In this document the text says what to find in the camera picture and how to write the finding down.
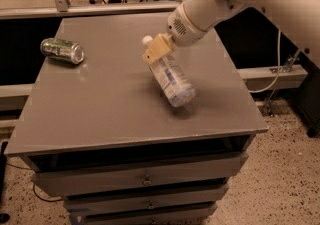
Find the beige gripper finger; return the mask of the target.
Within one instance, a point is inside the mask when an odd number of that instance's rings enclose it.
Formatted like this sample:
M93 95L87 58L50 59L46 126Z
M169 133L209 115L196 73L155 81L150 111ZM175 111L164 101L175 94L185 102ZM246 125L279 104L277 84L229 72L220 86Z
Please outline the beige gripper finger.
M155 38L147 35L142 39L142 44L146 48L143 60L148 65L173 52L176 48L172 35L168 33L159 33Z

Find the white rounded gripper body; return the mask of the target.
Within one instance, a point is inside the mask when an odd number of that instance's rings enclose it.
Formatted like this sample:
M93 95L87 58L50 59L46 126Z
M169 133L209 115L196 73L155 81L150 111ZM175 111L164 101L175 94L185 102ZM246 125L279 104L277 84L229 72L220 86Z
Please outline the white rounded gripper body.
M208 32L204 15L203 7L183 3L168 17L167 31L177 46L190 46Z

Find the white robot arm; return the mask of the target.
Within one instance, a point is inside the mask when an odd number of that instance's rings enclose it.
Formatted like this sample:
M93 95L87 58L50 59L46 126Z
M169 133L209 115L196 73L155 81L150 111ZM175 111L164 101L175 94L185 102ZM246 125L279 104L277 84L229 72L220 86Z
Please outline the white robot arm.
M167 19L167 31L143 38L143 59L152 64L199 41L218 23L247 7L264 15L320 66L320 0L184 0Z

